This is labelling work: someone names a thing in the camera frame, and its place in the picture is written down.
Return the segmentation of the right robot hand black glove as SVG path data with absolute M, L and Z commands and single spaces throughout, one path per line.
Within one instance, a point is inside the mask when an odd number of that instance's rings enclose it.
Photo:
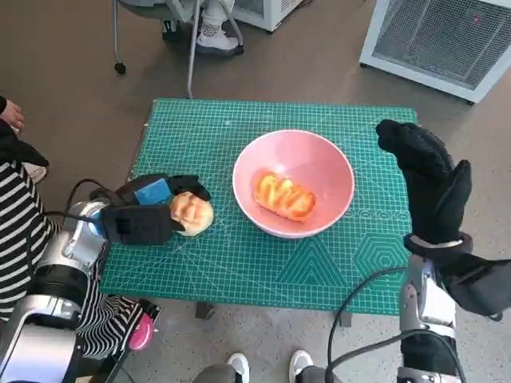
M 432 245 L 460 240 L 472 191 L 470 162 L 455 164 L 443 142 L 416 124 L 382 120 L 376 133 L 378 146 L 395 156 L 406 181 L 413 235 Z

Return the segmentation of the left robot hand blue tape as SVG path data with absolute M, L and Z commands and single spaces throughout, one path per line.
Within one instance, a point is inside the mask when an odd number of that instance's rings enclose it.
M 184 192 L 191 192 L 204 201 L 211 199 L 199 176 L 169 176 L 165 173 L 138 176 L 118 188 L 115 194 L 127 205 L 153 205 L 168 202 Z

